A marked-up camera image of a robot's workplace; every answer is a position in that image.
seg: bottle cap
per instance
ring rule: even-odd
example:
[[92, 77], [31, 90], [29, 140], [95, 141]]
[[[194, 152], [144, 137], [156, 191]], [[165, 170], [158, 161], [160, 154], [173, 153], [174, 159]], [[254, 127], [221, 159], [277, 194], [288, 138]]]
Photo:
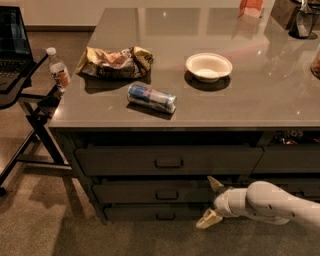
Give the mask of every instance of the bottle cap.
[[47, 48], [47, 54], [48, 54], [48, 55], [55, 55], [55, 54], [57, 54], [56, 48], [53, 48], [53, 47]]

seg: crumpled bag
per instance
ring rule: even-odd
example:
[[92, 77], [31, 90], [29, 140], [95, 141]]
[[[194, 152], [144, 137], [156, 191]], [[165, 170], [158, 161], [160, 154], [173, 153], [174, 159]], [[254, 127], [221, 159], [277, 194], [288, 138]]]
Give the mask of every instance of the crumpled bag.
[[138, 46], [120, 52], [87, 47], [76, 73], [103, 79], [142, 78], [151, 69], [153, 59], [149, 51]]

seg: drawer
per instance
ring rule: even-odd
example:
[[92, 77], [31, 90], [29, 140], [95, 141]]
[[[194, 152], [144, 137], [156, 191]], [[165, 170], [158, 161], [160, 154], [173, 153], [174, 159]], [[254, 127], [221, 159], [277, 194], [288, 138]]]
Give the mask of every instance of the drawer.
[[253, 174], [320, 173], [319, 145], [274, 145], [265, 148]]
[[200, 203], [212, 202], [208, 181], [106, 182], [92, 187], [99, 203]]
[[78, 149], [87, 176], [249, 174], [262, 155], [247, 146], [119, 146]]
[[208, 204], [123, 204], [105, 208], [110, 221], [173, 221], [198, 220]]

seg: white bowl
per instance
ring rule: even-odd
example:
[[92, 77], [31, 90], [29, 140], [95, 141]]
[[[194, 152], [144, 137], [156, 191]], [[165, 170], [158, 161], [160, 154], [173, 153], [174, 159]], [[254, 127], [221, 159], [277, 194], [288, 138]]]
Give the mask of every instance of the white bowl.
[[226, 58], [214, 53], [199, 53], [187, 59], [187, 69], [201, 82], [213, 83], [228, 76], [232, 64]]

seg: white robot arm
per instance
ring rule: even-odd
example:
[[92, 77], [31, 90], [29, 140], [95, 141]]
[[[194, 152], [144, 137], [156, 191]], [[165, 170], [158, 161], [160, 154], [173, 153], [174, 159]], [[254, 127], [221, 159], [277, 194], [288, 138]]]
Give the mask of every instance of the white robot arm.
[[256, 181], [248, 188], [225, 188], [208, 177], [217, 196], [214, 210], [208, 209], [197, 227], [205, 229], [223, 217], [245, 216], [270, 224], [285, 224], [292, 220], [320, 232], [320, 204], [295, 197], [283, 189], [264, 181]]

